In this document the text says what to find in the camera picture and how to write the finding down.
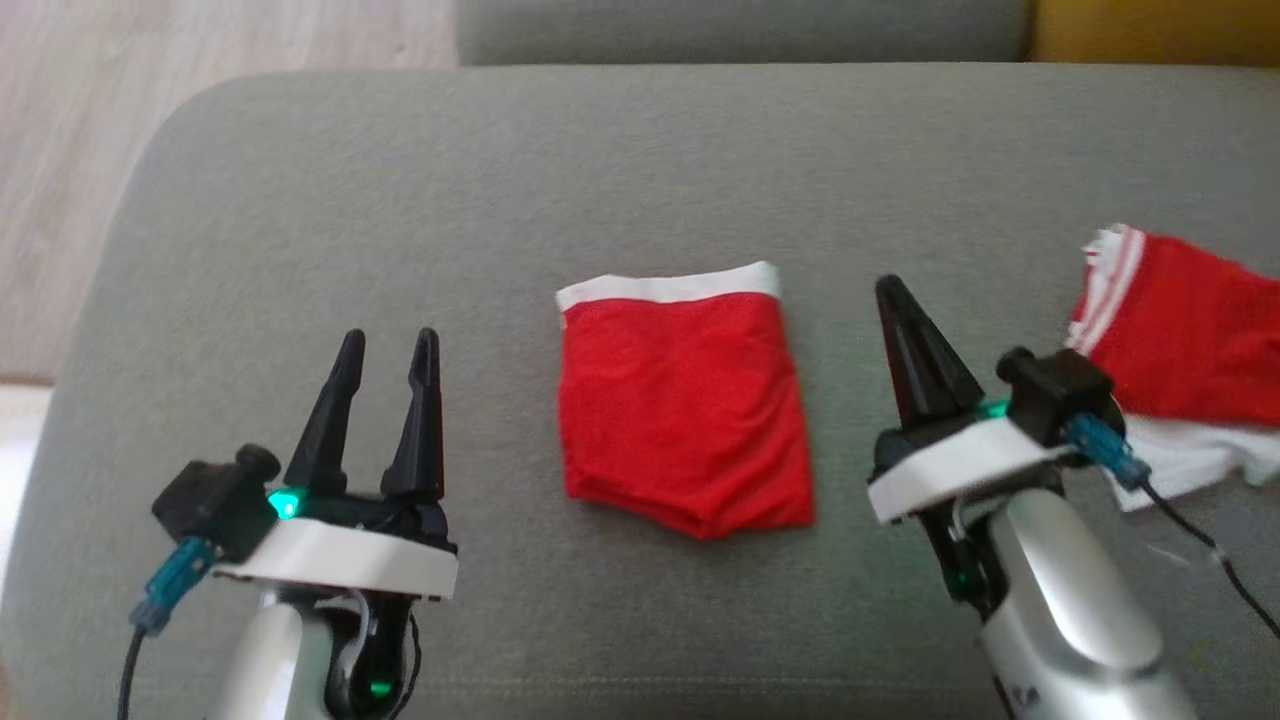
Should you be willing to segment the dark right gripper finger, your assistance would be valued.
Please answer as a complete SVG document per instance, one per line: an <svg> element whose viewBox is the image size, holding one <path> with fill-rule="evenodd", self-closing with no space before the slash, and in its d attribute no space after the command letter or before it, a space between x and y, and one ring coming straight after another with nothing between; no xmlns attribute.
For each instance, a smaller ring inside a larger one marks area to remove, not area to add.
<svg viewBox="0 0 1280 720"><path fill-rule="evenodd" d="M922 418L914 297L899 275L882 275L876 282L876 302L900 425L910 430Z"/></svg>
<svg viewBox="0 0 1280 720"><path fill-rule="evenodd" d="M986 396L977 378L915 297L913 315L922 392L922 418L915 427L973 414Z"/></svg>

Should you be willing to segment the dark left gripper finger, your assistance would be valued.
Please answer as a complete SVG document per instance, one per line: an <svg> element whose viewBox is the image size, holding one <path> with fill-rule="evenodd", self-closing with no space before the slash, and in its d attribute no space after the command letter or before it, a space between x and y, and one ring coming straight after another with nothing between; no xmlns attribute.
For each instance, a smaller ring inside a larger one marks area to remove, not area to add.
<svg viewBox="0 0 1280 720"><path fill-rule="evenodd" d="M388 498L440 498L444 496L440 340L430 327L419 332L407 382L410 406L393 461L383 473L380 492Z"/></svg>
<svg viewBox="0 0 1280 720"><path fill-rule="evenodd" d="M364 331L352 329L344 334L285 469L284 486L311 495L343 495L347 491L348 477L342 462L351 404L364 372L365 346Z"/></svg>

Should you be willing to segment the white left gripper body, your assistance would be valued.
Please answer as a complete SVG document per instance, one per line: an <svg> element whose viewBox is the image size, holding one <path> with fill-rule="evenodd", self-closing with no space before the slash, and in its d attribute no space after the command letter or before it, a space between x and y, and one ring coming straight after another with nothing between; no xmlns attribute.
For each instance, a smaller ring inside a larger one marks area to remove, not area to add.
<svg viewBox="0 0 1280 720"><path fill-rule="evenodd" d="M422 669L415 605L449 600L457 548L436 505L390 507L370 523L284 512L243 562L214 574L253 584L260 606L241 637L216 717L398 717Z"/></svg>

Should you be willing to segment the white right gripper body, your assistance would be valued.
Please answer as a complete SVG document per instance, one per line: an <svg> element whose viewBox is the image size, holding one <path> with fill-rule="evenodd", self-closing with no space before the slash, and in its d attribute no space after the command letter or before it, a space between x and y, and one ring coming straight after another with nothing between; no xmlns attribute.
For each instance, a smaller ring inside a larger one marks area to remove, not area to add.
<svg viewBox="0 0 1280 720"><path fill-rule="evenodd" d="M887 432L876 452L895 457L869 484L876 518L915 518L925 528L952 600L991 618L1002 600L1019 596L1059 620L1052 592L1060 584L1044 570L1053 536L1043 529L1066 507L1059 464L1069 447L1044 447L1001 418L923 448L904 432Z"/></svg>

